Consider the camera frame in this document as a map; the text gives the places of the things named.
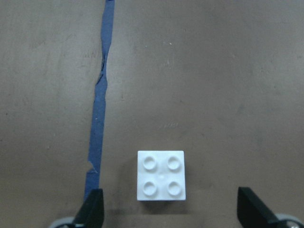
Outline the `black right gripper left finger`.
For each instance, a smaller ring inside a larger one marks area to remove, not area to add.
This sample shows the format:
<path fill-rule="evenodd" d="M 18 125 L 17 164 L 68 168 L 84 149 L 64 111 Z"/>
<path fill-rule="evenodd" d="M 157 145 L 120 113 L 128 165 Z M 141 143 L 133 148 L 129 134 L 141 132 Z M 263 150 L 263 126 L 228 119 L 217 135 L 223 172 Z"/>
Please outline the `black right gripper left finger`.
<path fill-rule="evenodd" d="M 104 222 L 104 196 L 102 189 L 94 189 L 76 214 L 73 228 L 101 228 Z"/>

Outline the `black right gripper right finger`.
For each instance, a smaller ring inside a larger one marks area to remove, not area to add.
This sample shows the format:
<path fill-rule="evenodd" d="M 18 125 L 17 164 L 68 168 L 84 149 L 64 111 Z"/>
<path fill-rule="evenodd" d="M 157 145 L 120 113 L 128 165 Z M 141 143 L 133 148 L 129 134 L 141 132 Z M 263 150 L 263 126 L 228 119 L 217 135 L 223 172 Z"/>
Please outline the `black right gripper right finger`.
<path fill-rule="evenodd" d="M 304 223 L 287 214 L 275 214 L 249 187 L 237 191 L 237 218 L 244 228 L 302 228 Z"/>

